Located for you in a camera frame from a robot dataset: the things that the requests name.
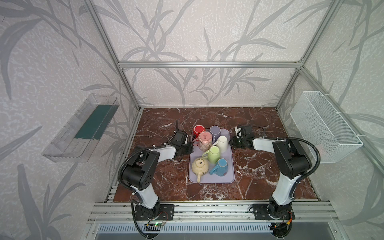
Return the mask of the red mug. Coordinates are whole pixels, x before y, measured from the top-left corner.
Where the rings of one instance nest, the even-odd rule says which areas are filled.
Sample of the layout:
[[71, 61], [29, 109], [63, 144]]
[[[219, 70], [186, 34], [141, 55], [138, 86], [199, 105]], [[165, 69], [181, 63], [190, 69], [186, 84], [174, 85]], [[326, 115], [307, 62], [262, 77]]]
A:
[[204, 132], [206, 130], [206, 128], [202, 125], [196, 125], [194, 126], [193, 128], [193, 140], [198, 138], [198, 136]]

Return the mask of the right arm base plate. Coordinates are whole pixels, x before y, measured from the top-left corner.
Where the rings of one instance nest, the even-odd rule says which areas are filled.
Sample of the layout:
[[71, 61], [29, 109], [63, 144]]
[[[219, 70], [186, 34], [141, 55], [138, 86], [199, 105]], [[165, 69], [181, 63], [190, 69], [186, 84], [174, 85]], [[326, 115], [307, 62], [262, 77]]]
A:
[[295, 220], [292, 204], [278, 206], [274, 204], [253, 204], [249, 212], [256, 220], [288, 221]]

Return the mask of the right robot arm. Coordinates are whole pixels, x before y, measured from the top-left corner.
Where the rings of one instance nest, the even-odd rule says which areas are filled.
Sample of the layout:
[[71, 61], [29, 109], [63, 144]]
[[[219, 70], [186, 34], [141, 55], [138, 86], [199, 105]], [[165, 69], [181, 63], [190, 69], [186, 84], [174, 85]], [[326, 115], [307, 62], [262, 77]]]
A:
[[[315, 151], [317, 162], [314, 166], [302, 143]], [[318, 168], [321, 160], [318, 149], [311, 142], [294, 137], [257, 137], [251, 125], [235, 127], [235, 135], [231, 138], [230, 145], [237, 149], [253, 149], [275, 154], [280, 177], [269, 199], [268, 212], [273, 218], [282, 215], [291, 207], [297, 185]]]

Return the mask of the pink patterned mug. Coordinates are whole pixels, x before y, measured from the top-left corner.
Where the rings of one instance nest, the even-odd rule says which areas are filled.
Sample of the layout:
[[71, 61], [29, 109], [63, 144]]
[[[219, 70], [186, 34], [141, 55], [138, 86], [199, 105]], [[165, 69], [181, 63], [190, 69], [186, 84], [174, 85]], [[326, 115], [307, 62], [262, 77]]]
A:
[[202, 132], [193, 140], [193, 146], [198, 147], [201, 151], [206, 152], [212, 145], [213, 136], [209, 132]]

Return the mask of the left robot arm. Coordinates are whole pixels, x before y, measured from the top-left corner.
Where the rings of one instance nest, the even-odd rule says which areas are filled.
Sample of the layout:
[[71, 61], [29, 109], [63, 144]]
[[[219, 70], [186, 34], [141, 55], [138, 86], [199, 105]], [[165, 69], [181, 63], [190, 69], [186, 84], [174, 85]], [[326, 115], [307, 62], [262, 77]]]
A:
[[193, 152], [193, 144], [188, 134], [176, 130], [166, 143], [159, 146], [136, 147], [120, 166], [118, 181], [124, 188], [138, 196], [139, 205], [147, 210], [157, 210], [160, 200], [152, 186], [158, 163]]

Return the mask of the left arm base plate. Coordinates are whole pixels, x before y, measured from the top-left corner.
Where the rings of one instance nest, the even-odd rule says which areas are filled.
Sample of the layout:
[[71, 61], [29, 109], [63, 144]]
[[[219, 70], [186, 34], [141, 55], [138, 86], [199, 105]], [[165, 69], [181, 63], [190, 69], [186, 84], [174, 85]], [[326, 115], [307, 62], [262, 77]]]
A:
[[134, 216], [137, 221], [149, 221], [156, 219], [159, 221], [173, 220], [175, 205], [173, 204], [158, 204], [153, 209], [145, 208], [141, 205], [136, 205], [134, 208]]

